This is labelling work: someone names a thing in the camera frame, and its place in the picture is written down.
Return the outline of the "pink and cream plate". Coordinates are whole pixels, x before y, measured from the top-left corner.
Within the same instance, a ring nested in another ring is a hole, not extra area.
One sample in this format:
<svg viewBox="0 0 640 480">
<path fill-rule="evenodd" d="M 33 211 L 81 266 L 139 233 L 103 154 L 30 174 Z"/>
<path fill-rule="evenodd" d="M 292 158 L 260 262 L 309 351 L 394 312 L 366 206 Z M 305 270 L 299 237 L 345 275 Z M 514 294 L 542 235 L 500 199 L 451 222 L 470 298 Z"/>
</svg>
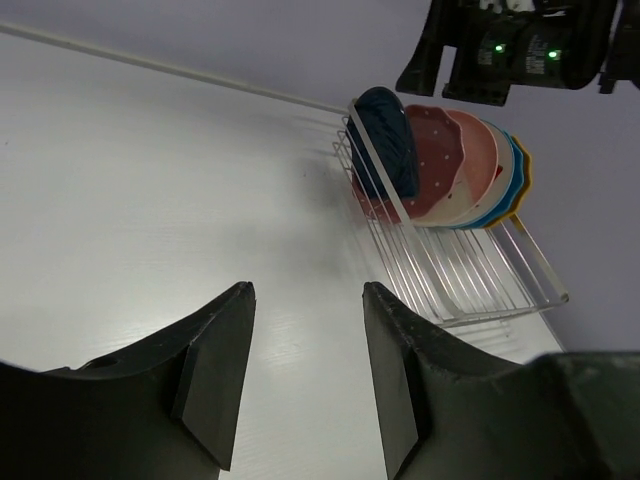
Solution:
<svg viewBox="0 0 640 480">
<path fill-rule="evenodd" d="M 498 147 L 489 126 L 464 111 L 445 112 L 461 127 L 465 157 L 450 193 L 417 222 L 423 227 L 456 227 L 473 222 L 498 169 Z"/>
</svg>

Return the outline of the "dark blue ribbed plate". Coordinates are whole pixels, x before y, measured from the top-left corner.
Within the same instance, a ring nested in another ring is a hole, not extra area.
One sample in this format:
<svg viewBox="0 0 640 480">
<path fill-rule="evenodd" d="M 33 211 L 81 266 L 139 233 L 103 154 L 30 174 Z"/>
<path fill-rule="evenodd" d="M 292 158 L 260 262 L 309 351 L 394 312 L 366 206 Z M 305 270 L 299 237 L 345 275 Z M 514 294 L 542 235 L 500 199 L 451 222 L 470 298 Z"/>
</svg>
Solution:
<svg viewBox="0 0 640 480">
<path fill-rule="evenodd" d="M 420 190 L 416 144 L 399 98 L 386 87 L 372 87 L 356 100 L 355 110 L 399 198 L 416 197 Z M 386 199 L 385 186 L 353 119 L 347 121 L 347 132 L 356 182 L 367 197 Z"/>
</svg>

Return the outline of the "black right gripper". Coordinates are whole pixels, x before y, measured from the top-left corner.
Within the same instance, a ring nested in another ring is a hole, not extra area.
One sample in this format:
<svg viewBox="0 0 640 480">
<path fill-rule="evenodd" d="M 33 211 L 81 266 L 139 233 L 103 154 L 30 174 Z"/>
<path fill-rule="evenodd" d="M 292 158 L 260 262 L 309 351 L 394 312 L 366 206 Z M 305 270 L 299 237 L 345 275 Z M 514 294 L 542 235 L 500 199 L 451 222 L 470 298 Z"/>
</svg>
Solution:
<svg viewBox="0 0 640 480">
<path fill-rule="evenodd" d="M 505 104 L 512 86 L 602 94 L 639 83 L 636 1 L 434 0 L 414 53 L 396 81 L 400 93 L 433 96 L 444 47 L 456 54 L 444 97 Z"/>
</svg>

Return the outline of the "yellow white-dotted plate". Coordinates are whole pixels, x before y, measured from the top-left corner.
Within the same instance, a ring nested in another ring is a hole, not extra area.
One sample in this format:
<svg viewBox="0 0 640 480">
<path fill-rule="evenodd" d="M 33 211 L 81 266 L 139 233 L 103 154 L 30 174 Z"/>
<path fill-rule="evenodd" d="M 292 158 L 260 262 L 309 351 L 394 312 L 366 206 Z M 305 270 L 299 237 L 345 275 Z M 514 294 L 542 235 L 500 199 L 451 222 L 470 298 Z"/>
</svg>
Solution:
<svg viewBox="0 0 640 480">
<path fill-rule="evenodd" d="M 491 228 L 503 220 L 517 214 L 524 198 L 533 186 L 533 160 L 531 154 L 523 146 L 522 142 L 514 135 L 510 135 L 510 140 L 515 145 L 516 159 L 520 163 L 507 193 L 507 202 L 494 209 L 489 220 L 484 223 L 483 228 Z"/>
</svg>

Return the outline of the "pink white-dotted plate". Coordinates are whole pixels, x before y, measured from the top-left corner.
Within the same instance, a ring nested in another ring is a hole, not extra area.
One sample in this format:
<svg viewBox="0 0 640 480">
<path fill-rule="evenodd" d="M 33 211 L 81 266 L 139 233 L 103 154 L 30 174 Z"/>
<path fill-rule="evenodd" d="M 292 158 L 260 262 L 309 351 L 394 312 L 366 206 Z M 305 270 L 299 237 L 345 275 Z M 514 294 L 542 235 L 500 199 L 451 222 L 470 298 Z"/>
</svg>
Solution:
<svg viewBox="0 0 640 480">
<path fill-rule="evenodd" d="M 451 195 L 462 179 L 462 131 L 439 107 L 409 105 L 405 113 L 416 145 L 419 190 L 415 197 L 403 197 L 402 205 L 415 225 L 442 226 L 455 211 Z"/>
</svg>

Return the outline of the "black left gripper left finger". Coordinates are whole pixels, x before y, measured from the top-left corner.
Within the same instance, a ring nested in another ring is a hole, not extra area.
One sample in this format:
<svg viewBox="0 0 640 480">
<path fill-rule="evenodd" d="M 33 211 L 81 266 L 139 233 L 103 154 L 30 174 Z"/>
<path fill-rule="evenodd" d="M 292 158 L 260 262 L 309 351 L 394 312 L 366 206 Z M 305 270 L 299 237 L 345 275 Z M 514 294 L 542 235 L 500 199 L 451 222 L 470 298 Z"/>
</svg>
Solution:
<svg viewBox="0 0 640 480">
<path fill-rule="evenodd" d="M 1 366 L 5 479 L 215 479 L 230 469 L 256 295 L 239 282 L 77 369 Z"/>
</svg>

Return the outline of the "white watermelon pattern plate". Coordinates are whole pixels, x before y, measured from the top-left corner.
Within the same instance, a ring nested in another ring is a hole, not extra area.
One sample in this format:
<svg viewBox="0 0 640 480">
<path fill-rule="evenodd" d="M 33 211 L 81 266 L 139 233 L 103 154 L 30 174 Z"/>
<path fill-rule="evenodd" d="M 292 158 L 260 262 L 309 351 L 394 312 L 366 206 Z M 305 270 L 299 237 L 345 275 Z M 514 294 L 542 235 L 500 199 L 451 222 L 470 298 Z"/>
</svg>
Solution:
<svg viewBox="0 0 640 480">
<path fill-rule="evenodd" d="M 472 210 L 456 220 L 453 224 L 454 229 L 483 227 L 489 221 L 490 215 L 506 197 L 514 176 L 515 154 L 506 132 L 484 119 L 482 122 L 489 128 L 496 142 L 498 152 L 496 174 L 484 197 Z"/>
</svg>

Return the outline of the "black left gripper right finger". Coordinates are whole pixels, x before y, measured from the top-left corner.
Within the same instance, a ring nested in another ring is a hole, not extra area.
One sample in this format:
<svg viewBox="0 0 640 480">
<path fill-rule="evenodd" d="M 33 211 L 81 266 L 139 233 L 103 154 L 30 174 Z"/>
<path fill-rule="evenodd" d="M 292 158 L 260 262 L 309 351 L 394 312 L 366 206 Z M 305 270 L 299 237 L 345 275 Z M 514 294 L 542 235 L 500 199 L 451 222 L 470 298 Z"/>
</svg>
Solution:
<svg viewBox="0 0 640 480">
<path fill-rule="evenodd" d="M 517 364 L 363 291 L 377 415 L 391 479 L 635 479 L 639 356 L 542 355 Z"/>
</svg>

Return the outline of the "light blue dotted plate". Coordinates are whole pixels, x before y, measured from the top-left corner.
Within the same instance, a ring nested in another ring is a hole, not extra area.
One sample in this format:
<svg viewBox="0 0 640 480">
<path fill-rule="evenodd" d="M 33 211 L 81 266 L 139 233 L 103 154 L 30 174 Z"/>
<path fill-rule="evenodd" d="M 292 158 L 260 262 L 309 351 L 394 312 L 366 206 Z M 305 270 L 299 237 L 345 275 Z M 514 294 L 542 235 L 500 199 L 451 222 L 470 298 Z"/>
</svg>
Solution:
<svg viewBox="0 0 640 480">
<path fill-rule="evenodd" d="M 483 216 L 464 226 L 464 229 L 489 228 L 507 217 L 516 207 L 516 199 L 525 186 L 524 153 L 515 138 L 506 131 L 503 136 L 509 140 L 511 149 L 511 173 L 507 176 L 508 187 L 499 202 Z"/>
</svg>

